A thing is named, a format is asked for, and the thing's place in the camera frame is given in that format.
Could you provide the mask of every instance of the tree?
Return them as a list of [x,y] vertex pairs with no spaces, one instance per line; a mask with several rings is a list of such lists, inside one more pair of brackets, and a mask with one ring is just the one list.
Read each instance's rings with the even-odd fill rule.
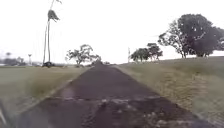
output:
[[185,35],[186,51],[197,57],[204,57],[219,50],[224,36],[220,28],[200,14],[186,14],[178,19],[178,28]]
[[52,0],[51,7],[48,11],[48,20],[47,20],[47,25],[45,29],[45,40],[44,40],[44,57],[43,57],[43,66],[46,65],[45,63],[45,52],[46,52],[46,42],[48,43],[48,63],[51,64],[51,54],[50,54],[50,20],[54,20],[55,22],[59,20],[58,16],[52,10],[53,4],[55,0]]
[[66,56],[69,59],[75,59],[77,65],[80,65],[82,62],[92,61],[93,59],[101,60],[99,55],[91,55],[91,51],[93,51],[92,47],[90,45],[84,44],[80,46],[79,50],[69,50]]
[[159,57],[163,55],[163,52],[161,51],[160,47],[156,44],[156,43],[148,43],[148,57],[151,58],[156,58],[157,60],[159,60]]
[[134,61],[140,60],[141,62],[143,60],[148,60],[149,57],[150,54],[147,48],[139,48],[131,55],[131,59]]
[[12,53],[7,52],[7,53],[6,53],[6,58],[9,58],[11,55],[12,55]]
[[186,58],[185,35],[180,31],[176,20],[170,24],[169,29],[165,33],[159,36],[158,42],[163,46],[172,46],[178,54],[181,54],[182,58]]

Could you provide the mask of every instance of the grass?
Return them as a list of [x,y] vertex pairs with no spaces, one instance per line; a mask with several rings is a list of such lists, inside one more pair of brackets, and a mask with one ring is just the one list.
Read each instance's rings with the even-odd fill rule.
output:
[[190,110],[224,127],[224,57],[164,60],[117,66],[124,73]]
[[10,116],[15,116],[84,71],[86,68],[0,68],[0,99]]

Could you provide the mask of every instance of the white sky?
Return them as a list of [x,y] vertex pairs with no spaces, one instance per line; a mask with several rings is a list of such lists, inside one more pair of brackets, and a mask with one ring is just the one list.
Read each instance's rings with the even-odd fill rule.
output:
[[[61,0],[54,10],[61,19],[51,22],[53,62],[65,62],[70,49],[89,44],[104,61],[127,62],[131,52],[156,42],[169,23],[182,14],[201,13],[224,28],[223,0]],[[42,61],[44,31],[51,0],[2,0],[0,4],[0,57]],[[179,55],[162,47],[165,58]]]

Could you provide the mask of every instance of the tree trunk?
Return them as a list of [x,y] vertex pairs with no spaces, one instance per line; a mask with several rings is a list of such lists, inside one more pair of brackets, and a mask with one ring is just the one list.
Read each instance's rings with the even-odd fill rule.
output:
[[48,19],[48,62],[51,62],[51,52],[50,52],[50,19]]
[[45,54],[46,54],[46,44],[47,44],[47,29],[48,29],[48,22],[49,21],[47,21],[47,25],[46,25],[46,29],[45,29],[45,36],[44,36],[44,56],[43,56],[43,64],[44,64],[44,62],[45,62]]

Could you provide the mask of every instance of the treeline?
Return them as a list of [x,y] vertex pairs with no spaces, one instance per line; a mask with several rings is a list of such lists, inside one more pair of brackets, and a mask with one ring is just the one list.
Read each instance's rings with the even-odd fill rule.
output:
[[147,48],[139,48],[137,49],[132,55],[131,59],[134,61],[143,61],[148,60],[149,58],[151,61],[159,60],[159,57],[163,55],[163,51],[156,43],[148,43]]
[[[187,55],[206,57],[214,50],[224,50],[224,30],[214,26],[201,14],[185,14],[169,24],[169,29],[158,37],[158,44],[172,46],[176,52],[186,58]],[[132,55],[134,61],[162,56],[157,43],[149,43],[148,48],[139,48]]]
[[0,59],[0,63],[4,64],[6,66],[25,66],[27,65],[24,62],[24,59],[21,57],[17,57],[17,58],[10,58],[11,53],[6,53],[6,58],[5,59]]

